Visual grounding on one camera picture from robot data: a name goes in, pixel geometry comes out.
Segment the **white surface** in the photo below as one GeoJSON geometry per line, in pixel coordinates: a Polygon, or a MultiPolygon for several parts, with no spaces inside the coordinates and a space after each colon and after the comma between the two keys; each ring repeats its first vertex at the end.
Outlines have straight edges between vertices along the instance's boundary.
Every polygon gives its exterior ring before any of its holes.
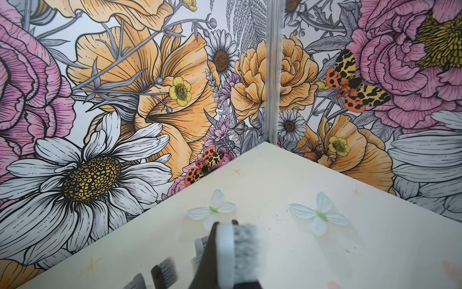
{"type": "Polygon", "coordinates": [[[116,289],[137,273],[152,286],[151,268],[168,256],[179,275],[171,288],[187,288],[194,239],[207,231],[185,212],[207,206],[215,189],[237,205],[234,212],[220,214],[221,221],[254,223],[265,237],[264,289],[324,289],[330,280],[342,289],[456,288],[441,262],[462,264],[462,224],[268,143],[20,288],[116,289]],[[309,220],[288,210],[290,203],[316,206],[319,191],[351,222],[328,224],[321,238],[308,230],[309,220]]]}

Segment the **flower stem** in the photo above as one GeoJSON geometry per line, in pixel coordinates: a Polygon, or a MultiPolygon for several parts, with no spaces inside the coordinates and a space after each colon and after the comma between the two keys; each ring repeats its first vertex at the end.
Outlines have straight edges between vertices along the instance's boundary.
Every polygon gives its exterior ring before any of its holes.
{"type": "Polygon", "coordinates": [[[55,34],[55,33],[57,33],[57,32],[60,32],[61,30],[66,29],[67,27],[69,27],[69,26],[71,26],[72,24],[74,24],[74,22],[77,21],[80,17],[82,17],[82,13],[83,13],[83,12],[80,11],[79,13],[77,13],[77,14],[75,15],[75,18],[74,18],[74,19],[72,19],[71,21],[67,22],[67,23],[64,24],[63,26],[59,26],[58,28],[55,28],[55,29],[53,29],[53,30],[50,30],[50,31],[45,32],[45,33],[43,33],[43,34],[40,34],[40,35],[37,36],[36,38],[37,38],[38,40],[40,40],[40,39],[43,39],[43,38],[45,38],[45,37],[48,37],[48,36],[50,36],[50,35],[52,35],[52,34],[55,34]]]}

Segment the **white petal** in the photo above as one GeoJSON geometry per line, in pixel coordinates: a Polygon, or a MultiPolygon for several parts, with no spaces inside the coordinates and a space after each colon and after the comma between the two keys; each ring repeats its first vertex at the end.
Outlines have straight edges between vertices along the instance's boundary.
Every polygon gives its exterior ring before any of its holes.
{"type": "Polygon", "coordinates": [[[138,140],[140,138],[154,138],[162,131],[162,124],[161,123],[153,123],[148,125],[145,128],[139,129],[135,132],[135,134],[130,137],[128,141],[138,140]]]}
{"type": "Polygon", "coordinates": [[[53,255],[42,259],[37,262],[37,264],[44,268],[45,270],[50,269],[51,267],[55,266],[56,264],[64,261],[64,259],[72,256],[72,254],[66,249],[59,249],[58,252],[54,253],[53,255]]]}
{"type": "Polygon", "coordinates": [[[329,221],[337,225],[348,225],[350,221],[342,214],[327,212],[326,217],[329,221]]]}
{"type": "Polygon", "coordinates": [[[144,164],[129,166],[122,170],[120,180],[140,178],[148,184],[155,186],[166,184],[171,177],[171,168],[163,163],[150,161],[144,164]]]}
{"type": "Polygon", "coordinates": [[[61,223],[66,213],[55,204],[59,197],[56,192],[38,194],[0,213],[0,259],[39,242],[61,223]]]}
{"type": "Polygon", "coordinates": [[[143,213],[140,203],[125,188],[113,188],[109,192],[109,201],[112,205],[129,213],[139,215],[143,213]]]}
{"type": "Polygon", "coordinates": [[[235,204],[231,202],[224,202],[217,208],[217,211],[220,213],[230,213],[234,211],[235,208],[236,208],[235,204]]]}
{"type": "Polygon", "coordinates": [[[127,223],[127,215],[121,209],[109,205],[109,227],[113,230],[127,223]]]}
{"type": "Polygon", "coordinates": [[[18,199],[38,191],[48,178],[13,178],[0,184],[0,199],[18,199]]]}
{"type": "Polygon", "coordinates": [[[207,218],[204,220],[204,229],[210,231],[212,229],[213,223],[218,222],[218,214],[211,213],[207,218]]]}
{"type": "Polygon", "coordinates": [[[74,232],[77,214],[73,209],[69,208],[69,205],[61,204],[61,206],[66,207],[65,216],[61,223],[44,239],[26,251],[24,255],[25,264],[33,264],[58,252],[74,232]]]}
{"type": "Polygon", "coordinates": [[[94,159],[106,148],[106,133],[103,130],[94,132],[90,141],[84,146],[84,160],[94,159]]]}
{"type": "Polygon", "coordinates": [[[103,130],[106,134],[106,148],[103,154],[107,154],[117,143],[120,136],[120,116],[113,111],[106,114],[96,127],[96,130],[103,130]]]}
{"type": "Polygon", "coordinates": [[[225,202],[225,194],[221,190],[214,190],[210,205],[214,208],[218,208],[224,202],[225,202]]]}
{"type": "Polygon", "coordinates": [[[109,213],[108,206],[98,200],[91,203],[93,210],[93,226],[90,236],[94,240],[99,240],[109,233],[109,213]]]}
{"type": "Polygon", "coordinates": [[[300,204],[289,204],[289,210],[291,210],[295,216],[303,219],[310,219],[316,216],[316,212],[313,209],[300,204]]]}
{"type": "Polygon", "coordinates": [[[186,216],[193,220],[203,220],[210,215],[212,211],[210,208],[194,208],[186,212],[186,216]]]}
{"type": "Polygon", "coordinates": [[[25,159],[13,162],[6,169],[13,176],[33,178],[56,175],[58,173],[55,172],[55,169],[59,167],[60,166],[52,165],[44,160],[25,159]]]}
{"type": "Polygon", "coordinates": [[[37,140],[35,151],[44,159],[58,164],[80,162],[80,149],[68,140],[59,137],[47,137],[37,140]]]}
{"type": "Polygon", "coordinates": [[[319,192],[316,196],[316,206],[321,212],[326,213],[332,207],[332,203],[324,192],[319,192]]]}
{"type": "Polygon", "coordinates": [[[310,231],[321,237],[327,231],[327,223],[319,216],[311,219],[310,231]]]}
{"type": "Polygon", "coordinates": [[[157,192],[140,178],[121,180],[120,186],[126,188],[140,203],[151,204],[157,201],[157,192]]]}
{"type": "Polygon", "coordinates": [[[64,176],[54,176],[48,178],[43,184],[40,185],[40,192],[44,193],[61,186],[64,182],[64,178],[64,176]]]}
{"type": "Polygon", "coordinates": [[[71,252],[77,252],[85,246],[93,225],[93,211],[89,206],[84,203],[77,204],[75,212],[78,216],[77,224],[67,241],[67,249],[71,252]]]}

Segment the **orange flower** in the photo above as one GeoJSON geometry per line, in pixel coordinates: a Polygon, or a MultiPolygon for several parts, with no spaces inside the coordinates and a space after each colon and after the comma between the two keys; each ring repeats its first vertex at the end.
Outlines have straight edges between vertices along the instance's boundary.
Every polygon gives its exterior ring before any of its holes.
{"type": "Polygon", "coordinates": [[[75,11],[84,11],[97,22],[108,22],[111,16],[118,16],[136,30],[148,27],[160,31],[164,20],[173,13],[173,8],[164,0],[113,1],[113,0],[45,0],[64,17],[75,17],[75,11]]]}
{"type": "Polygon", "coordinates": [[[296,147],[309,160],[396,195],[391,188],[392,161],[384,149],[383,141],[344,115],[337,116],[332,126],[323,117],[317,134],[307,126],[296,147]]]}
{"type": "MultiPolygon", "coordinates": [[[[111,29],[116,43],[119,43],[120,27],[111,29]]],[[[136,31],[125,25],[123,36],[123,48],[135,47],[141,41],[149,37],[149,31],[144,29],[136,31]]],[[[174,30],[181,33],[182,29],[177,25],[174,30]]],[[[91,76],[92,65],[97,58],[97,69],[100,71],[115,61],[109,49],[104,43],[109,43],[107,32],[82,36],[77,41],[77,62],[86,67],[68,68],[68,76],[75,83],[81,83],[91,76]]],[[[101,83],[128,80],[137,72],[143,71],[140,77],[129,86],[119,87],[115,90],[137,93],[164,93],[153,99],[150,95],[140,95],[138,109],[134,121],[122,121],[121,138],[125,139],[133,135],[136,130],[148,126],[150,123],[162,123],[161,134],[169,134],[169,144],[158,154],[148,158],[155,160],[163,154],[171,154],[171,159],[166,163],[172,168],[172,178],[180,176],[182,169],[197,158],[205,141],[205,135],[211,124],[207,120],[204,110],[212,117],[216,115],[217,104],[214,102],[213,93],[207,85],[206,69],[210,70],[219,84],[219,76],[215,65],[207,61],[205,50],[206,42],[201,35],[196,40],[191,35],[180,46],[179,37],[162,38],[160,48],[154,41],[148,42],[122,63],[101,76],[101,83]],[[182,78],[181,89],[178,88],[182,78]],[[161,85],[156,85],[156,79],[163,80],[161,85]],[[172,98],[170,92],[176,93],[172,98]],[[166,111],[164,104],[171,108],[171,113],[166,111]]],[[[103,107],[107,111],[113,111],[111,107],[103,107]]],[[[102,116],[94,119],[90,132],[101,120],[102,116]]]]}
{"type": "MultiPolygon", "coordinates": [[[[250,121],[253,121],[258,110],[265,106],[265,49],[265,41],[262,41],[256,50],[248,49],[236,62],[235,71],[242,82],[231,89],[231,102],[239,120],[251,117],[250,121]]],[[[318,65],[303,50],[294,34],[290,39],[284,37],[282,53],[280,111],[303,110],[306,105],[313,104],[317,85],[311,82],[318,73],[318,65]]]]}

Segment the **brush handle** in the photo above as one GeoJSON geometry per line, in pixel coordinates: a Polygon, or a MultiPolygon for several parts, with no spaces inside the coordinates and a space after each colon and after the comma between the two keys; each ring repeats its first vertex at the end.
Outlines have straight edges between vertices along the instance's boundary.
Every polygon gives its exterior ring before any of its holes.
{"type": "Polygon", "coordinates": [[[219,224],[216,237],[217,278],[220,289],[234,288],[234,229],[232,224],[219,224]]]}

